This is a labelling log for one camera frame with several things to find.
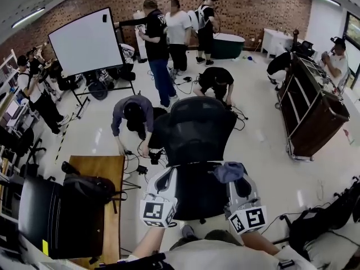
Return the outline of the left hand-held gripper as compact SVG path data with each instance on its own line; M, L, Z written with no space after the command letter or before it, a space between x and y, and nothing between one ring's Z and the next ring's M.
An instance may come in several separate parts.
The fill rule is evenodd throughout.
M177 170L168 167L148 182L140 201L139 218L148 227L168 228L177 210Z

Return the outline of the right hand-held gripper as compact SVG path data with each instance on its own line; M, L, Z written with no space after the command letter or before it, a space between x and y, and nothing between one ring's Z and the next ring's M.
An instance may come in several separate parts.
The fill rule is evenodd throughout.
M236 234L257 231L267 224L266 207L247 171L242 178L227 184L227 196L224 213Z

